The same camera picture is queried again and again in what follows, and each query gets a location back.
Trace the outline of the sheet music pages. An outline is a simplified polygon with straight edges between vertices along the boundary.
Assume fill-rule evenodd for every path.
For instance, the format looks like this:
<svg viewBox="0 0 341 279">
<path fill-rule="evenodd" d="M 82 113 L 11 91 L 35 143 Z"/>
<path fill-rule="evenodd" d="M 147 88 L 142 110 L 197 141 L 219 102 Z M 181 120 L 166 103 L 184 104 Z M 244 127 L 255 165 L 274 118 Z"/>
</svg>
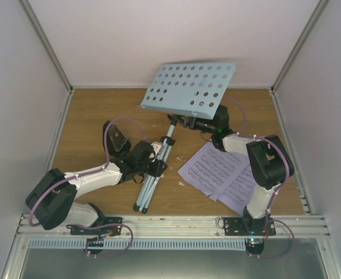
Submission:
<svg viewBox="0 0 341 279">
<path fill-rule="evenodd" d="M 222 152 L 207 142 L 177 172 L 185 182 L 217 200 L 240 175 L 248 175 L 251 167 L 246 155 Z"/>
</svg>

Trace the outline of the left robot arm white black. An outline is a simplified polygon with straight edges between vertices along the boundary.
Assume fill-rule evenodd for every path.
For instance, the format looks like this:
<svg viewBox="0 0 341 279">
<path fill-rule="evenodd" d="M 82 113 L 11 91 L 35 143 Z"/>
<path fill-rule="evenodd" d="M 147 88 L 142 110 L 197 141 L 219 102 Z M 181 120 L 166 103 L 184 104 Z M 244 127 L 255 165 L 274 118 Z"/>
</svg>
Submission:
<svg viewBox="0 0 341 279">
<path fill-rule="evenodd" d="M 77 203 L 76 198 L 154 171 L 161 150 L 159 142 L 140 141 L 132 150 L 91 169 L 67 173 L 51 169 L 26 198 L 29 225 L 51 230 L 71 224 L 84 227 L 92 235 L 101 233 L 104 220 L 99 208 L 92 203 Z"/>
</svg>

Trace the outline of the clear plastic metronome cover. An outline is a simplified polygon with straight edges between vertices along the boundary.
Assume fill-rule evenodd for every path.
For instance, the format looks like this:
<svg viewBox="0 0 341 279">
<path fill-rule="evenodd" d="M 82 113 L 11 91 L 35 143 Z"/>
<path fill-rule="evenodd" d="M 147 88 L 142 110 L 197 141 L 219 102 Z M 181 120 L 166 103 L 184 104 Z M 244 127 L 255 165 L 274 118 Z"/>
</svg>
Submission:
<svg viewBox="0 0 341 279">
<path fill-rule="evenodd" d="M 111 141 L 112 149 L 116 152 L 122 150 L 125 143 L 127 143 L 126 136 L 121 132 L 120 129 L 116 127 L 115 124 L 112 124 L 108 129 L 108 135 Z"/>
</svg>

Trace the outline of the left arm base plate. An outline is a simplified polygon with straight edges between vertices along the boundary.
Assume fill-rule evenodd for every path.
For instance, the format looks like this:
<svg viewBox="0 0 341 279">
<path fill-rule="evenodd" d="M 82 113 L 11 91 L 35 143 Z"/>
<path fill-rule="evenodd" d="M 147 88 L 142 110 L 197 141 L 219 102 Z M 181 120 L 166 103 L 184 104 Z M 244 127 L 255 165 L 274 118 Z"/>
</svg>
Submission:
<svg viewBox="0 0 341 279">
<path fill-rule="evenodd" d="M 116 236 L 121 233 L 122 217 L 99 217 L 88 229 L 77 225 L 67 225 L 71 235 Z"/>
</svg>

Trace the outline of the sheet music page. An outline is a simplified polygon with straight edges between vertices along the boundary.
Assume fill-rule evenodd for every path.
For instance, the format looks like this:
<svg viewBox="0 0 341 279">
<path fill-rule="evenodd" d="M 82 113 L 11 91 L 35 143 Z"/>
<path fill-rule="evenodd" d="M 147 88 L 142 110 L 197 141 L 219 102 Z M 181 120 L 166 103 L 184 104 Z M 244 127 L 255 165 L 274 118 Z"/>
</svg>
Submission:
<svg viewBox="0 0 341 279">
<path fill-rule="evenodd" d="M 251 201 L 256 186 L 251 166 L 247 166 L 239 176 L 218 196 L 218 200 L 242 215 L 244 208 Z"/>
</svg>

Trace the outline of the black metronome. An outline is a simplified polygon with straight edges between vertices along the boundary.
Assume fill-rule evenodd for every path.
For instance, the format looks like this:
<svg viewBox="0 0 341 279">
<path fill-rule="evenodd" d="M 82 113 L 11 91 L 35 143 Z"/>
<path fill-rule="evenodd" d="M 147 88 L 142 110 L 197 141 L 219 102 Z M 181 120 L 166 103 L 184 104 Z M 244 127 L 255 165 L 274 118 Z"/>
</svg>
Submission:
<svg viewBox="0 0 341 279">
<path fill-rule="evenodd" d="M 110 125 L 108 120 L 103 125 L 102 145 L 105 153 L 108 154 L 108 160 L 112 158 L 124 158 L 131 150 L 132 144 L 122 131 L 115 125 Z"/>
</svg>

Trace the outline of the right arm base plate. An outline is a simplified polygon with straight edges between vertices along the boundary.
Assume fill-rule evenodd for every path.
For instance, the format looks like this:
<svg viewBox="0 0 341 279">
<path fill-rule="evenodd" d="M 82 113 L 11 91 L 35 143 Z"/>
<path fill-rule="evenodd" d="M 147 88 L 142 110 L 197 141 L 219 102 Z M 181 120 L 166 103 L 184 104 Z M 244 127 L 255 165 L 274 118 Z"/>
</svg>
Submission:
<svg viewBox="0 0 341 279">
<path fill-rule="evenodd" d="M 251 217 L 222 217 L 218 226 L 224 230 L 226 236 L 266 237 L 275 236 L 274 225 L 266 224 L 265 217 L 252 219 Z"/>
</svg>

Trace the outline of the light blue music stand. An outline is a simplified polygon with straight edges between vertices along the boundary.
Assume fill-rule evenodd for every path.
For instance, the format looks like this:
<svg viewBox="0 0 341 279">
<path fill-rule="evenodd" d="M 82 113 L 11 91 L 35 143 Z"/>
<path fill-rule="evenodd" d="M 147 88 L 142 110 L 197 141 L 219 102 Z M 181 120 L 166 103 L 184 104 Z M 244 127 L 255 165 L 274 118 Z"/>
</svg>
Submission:
<svg viewBox="0 0 341 279">
<path fill-rule="evenodd" d="M 221 100 L 235 70 L 235 63 L 164 64 L 148 87 L 141 107 L 167 115 L 197 117 L 197 131 L 209 133 L 214 147 L 223 151 L 222 140 L 233 131 L 229 125 L 228 110 L 221 105 Z M 175 144 L 172 134 L 177 125 L 170 123 L 167 134 L 161 138 L 162 151 L 157 156 L 158 160 L 167 161 Z M 134 204 L 135 211 L 147 212 L 159 179 L 160 176 L 148 176 L 144 180 Z"/>
</svg>

